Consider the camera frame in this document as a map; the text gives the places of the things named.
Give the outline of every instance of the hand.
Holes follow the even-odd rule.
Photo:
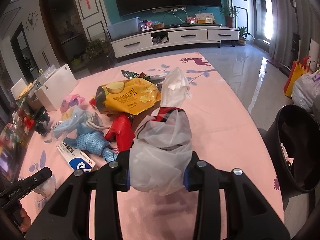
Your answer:
[[[20,230],[22,233],[26,233],[31,227],[31,218],[27,215],[27,212],[23,208],[20,209],[20,215],[23,218],[23,222],[20,225]]]

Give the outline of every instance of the table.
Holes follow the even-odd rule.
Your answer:
[[[217,169],[231,171],[241,168],[269,201],[281,220],[284,211],[276,172],[262,138],[250,115],[218,72],[200,53],[188,53],[148,59],[106,70],[78,81],[72,94],[80,94],[88,102],[99,85],[123,80],[120,70],[166,76],[179,67],[189,80],[190,90],[182,108],[187,113],[192,130],[193,149],[200,159]],[[51,119],[60,119],[60,111],[49,112]],[[104,124],[108,117],[100,115]],[[58,151],[57,143],[45,144],[34,133],[21,169],[22,177],[47,166],[55,175],[58,188],[72,173]],[[93,156],[98,167],[106,162]],[[226,211],[221,194],[221,238],[227,236]],[[46,203],[34,192],[21,202],[32,221]],[[197,192],[180,190],[160,197],[157,193],[118,192],[119,215],[124,239],[192,239]],[[90,213],[90,238],[94,239],[93,212]]]

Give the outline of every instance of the brown flower pot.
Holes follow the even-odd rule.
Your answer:
[[[235,19],[233,17],[230,16],[225,16],[226,18],[226,25],[229,28],[234,28],[235,27]]]
[[[239,38],[238,43],[241,46],[245,46],[247,44],[247,39],[246,38]]]

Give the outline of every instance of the drawer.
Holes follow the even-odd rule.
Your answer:
[[[239,32],[233,30],[208,30],[208,40],[209,41],[219,41],[219,40],[229,40],[237,41],[239,40]]]
[[[185,30],[168,32],[170,43],[190,42],[190,41],[207,41],[207,30]]]
[[[144,34],[137,37],[129,38],[122,41],[117,41],[112,44],[113,50],[115,51],[116,56],[129,53],[138,49],[144,49],[152,47],[151,34]]]

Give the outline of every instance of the yellow chip bag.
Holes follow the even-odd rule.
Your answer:
[[[134,115],[153,107],[160,99],[161,94],[156,85],[143,78],[133,78],[100,86],[95,97],[100,113],[125,112]]]

